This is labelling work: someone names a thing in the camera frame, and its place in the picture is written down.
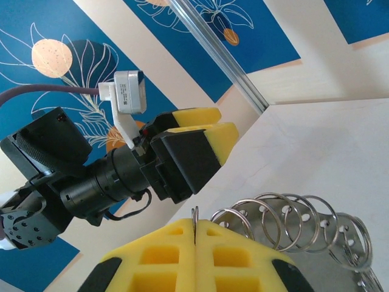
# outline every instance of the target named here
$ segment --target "orange circle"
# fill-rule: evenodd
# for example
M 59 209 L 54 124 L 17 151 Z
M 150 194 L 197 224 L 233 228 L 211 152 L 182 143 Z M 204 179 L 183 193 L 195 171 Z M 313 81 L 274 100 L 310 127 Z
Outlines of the orange circle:
M 32 64 L 41 74 L 50 78 L 59 78 L 72 66 L 71 50 L 57 40 L 40 40 L 31 50 Z
M 166 0 L 146 0 L 146 2 L 156 6 L 169 6 Z
M 139 128 L 142 128 L 145 124 L 145 123 L 140 122 L 138 120 L 136 120 L 135 122 Z M 124 145 L 126 145 L 126 142 L 124 142 L 119 131 L 116 129 L 116 127 L 112 127 L 107 135 L 107 144 L 106 144 L 107 153 L 110 152 L 114 148 L 120 148 L 121 146 L 124 146 Z
M 239 45 L 239 36 L 232 29 L 224 29 L 223 31 L 225 40 L 229 42 L 232 46 Z

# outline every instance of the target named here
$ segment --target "black cable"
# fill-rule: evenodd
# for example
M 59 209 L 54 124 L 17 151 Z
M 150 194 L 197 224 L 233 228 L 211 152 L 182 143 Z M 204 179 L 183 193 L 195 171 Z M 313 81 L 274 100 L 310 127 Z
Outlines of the black cable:
M 8 89 L 0 93 L 0 107 L 5 104 L 5 102 L 19 96 L 24 93 L 37 92 L 37 91 L 57 91 L 57 92 L 68 92 L 68 93 L 78 93 L 78 94 L 90 94 L 92 96 L 98 95 L 98 88 L 84 88 L 84 87 L 73 87 L 66 85 L 53 85 L 53 84 L 30 84 L 30 85 L 21 85 L 15 88 Z
M 105 212 L 105 215 L 110 219 L 110 220 L 114 220 L 114 221 L 120 221 L 120 220 L 123 220 L 123 219 L 126 219 L 128 217 L 131 217 L 131 216 L 135 216 L 135 215 L 138 215 L 139 213 L 143 212 L 144 210 L 146 210 L 146 208 L 148 206 L 150 206 L 151 204 L 151 200 L 153 198 L 151 192 L 149 189 L 145 189 L 145 193 L 147 193 L 148 195 L 148 201 L 147 201 L 147 204 L 145 207 L 137 210 L 137 211 L 133 211 L 133 212 L 130 212 L 130 213 L 127 213 L 126 215 L 124 216 L 121 216 L 121 217 L 116 217 L 114 214 L 110 213 L 110 211 L 106 211 Z

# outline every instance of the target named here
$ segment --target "yellow foam pad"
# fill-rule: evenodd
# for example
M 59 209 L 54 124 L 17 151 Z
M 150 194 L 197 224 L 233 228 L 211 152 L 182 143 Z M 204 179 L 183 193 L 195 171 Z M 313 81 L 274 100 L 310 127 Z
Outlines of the yellow foam pad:
M 174 111 L 173 116 L 180 127 L 207 125 L 221 119 L 218 108 L 190 108 Z
M 107 254 L 120 264 L 106 292 L 195 292 L 191 220 L 179 220 Z
M 239 132 L 234 123 L 215 123 L 167 130 L 170 133 L 205 130 L 204 135 L 213 149 L 221 166 L 225 164 L 232 148 L 238 141 Z
M 273 259 L 286 255 L 208 220 L 196 232 L 196 291 L 287 292 Z
M 287 292 L 273 259 L 292 260 L 208 220 L 179 220 L 110 252 L 120 257 L 106 292 Z

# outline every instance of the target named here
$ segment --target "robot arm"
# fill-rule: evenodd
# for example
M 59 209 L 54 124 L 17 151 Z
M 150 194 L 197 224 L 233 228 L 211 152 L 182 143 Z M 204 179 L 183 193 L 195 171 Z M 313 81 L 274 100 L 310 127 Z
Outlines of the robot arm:
M 143 74 L 116 72 L 99 84 L 111 101 L 114 125 L 127 145 L 85 165 L 92 147 L 61 108 L 1 141 L 3 152 L 26 177 L 0 206 L 0 248 L 26 249 L 52 243 L 74 217 L 99 226 L 115 217 L 121 200 L 139 201 L 152 187 L 160 200 L 180 203 L 198 193 L 225 163 L 238 139 L 232 123 L 217 123 L 216 108 L 163 113 L 142 129 L 131 114 L 145 111 Z

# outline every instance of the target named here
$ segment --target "metal spring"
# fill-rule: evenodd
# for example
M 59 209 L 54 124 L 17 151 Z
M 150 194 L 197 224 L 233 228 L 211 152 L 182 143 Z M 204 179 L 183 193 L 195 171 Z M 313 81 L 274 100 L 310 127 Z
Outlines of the metal spring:
M 324 204 L 330 211 L 331 215 L 324 215 L 319 213 L 310 202 L 312 200 L 316 200 Z M 304 218 L 307 214 L 307 210 L 309 210 L 308 220 Z M 300 196 L 289 193 L 282 195 L 279 193 L 262 193 L 254 199 L 250 198 L 239 200 L 231 208 L 223 208 L 218 210 L 213 214 L 211 221 L 218 224 L 224 223 L 224 227 L 228 227 L 229 221 L 232 222 L 230 220 L 231 215 L 240 219 L 242 222 L 243 231 L 247 238 L 255 240 L 254 229 L 250 223 L 250 218 L 259 218 L 261 220 L 260 227 L 265 235 L 264 238 L 266 238 L 272 244 L 272 247 L 277 251 L 304 251 L 310 253 L 329 252 L 331 257 L 344 268 L 359 273 L 368 271 L 370 277 L 375 278 L 374 274 L 372 274 L 372 270 L 369 269 L 373 256 L 371 249 L 371 239 L 362 220 L 345 213 L 335 212 L 329 203 L 317 196 Z M 277 236 L 275 240 L 272 238 L 272 236 L 270 236 L 268 227 L 266 226 L 270 222 L 270 215 L 273 218 L 273 220 L 271 220 L 271 224 L 275 224 L 277 227 Z M 314 220 L 313 231 L 312 220 L 309 220 L 311 217 L 313 217 Z M 348 237 L 349 226 L 341 225 L 339 223 L 340 218 L 343 220 L 343 222 L 348 220 L 348 222 L 352 223 L 359 231 L 360 235 L 362 236 L 364 245 L 364 255 L 357 255 L 353 252 L 353 242 L 350 242 Z M 301 244 L 299 241 L 304 235 L 305 224 L 308 221 L 310 224 L 312 237 L 305 244 Z M 291 230 L 291 223 L 293 223 L 295 227 L 297 225 L 297 230 Z M 343 236 L 342 240 L 344 240 L 343 251 L 346 254 L 346 261 L 339 260 L 332 251 L 332 248 L 337 243 L 337 241 L 340 240 L 341 236 Z M 280 243 L 282 238 L 284 239 L 284 242 L 286 239 L 286 242 L 289 242 L 289 244 L 281 246 Z M 318 242 L 324 246 L 317 247 Z

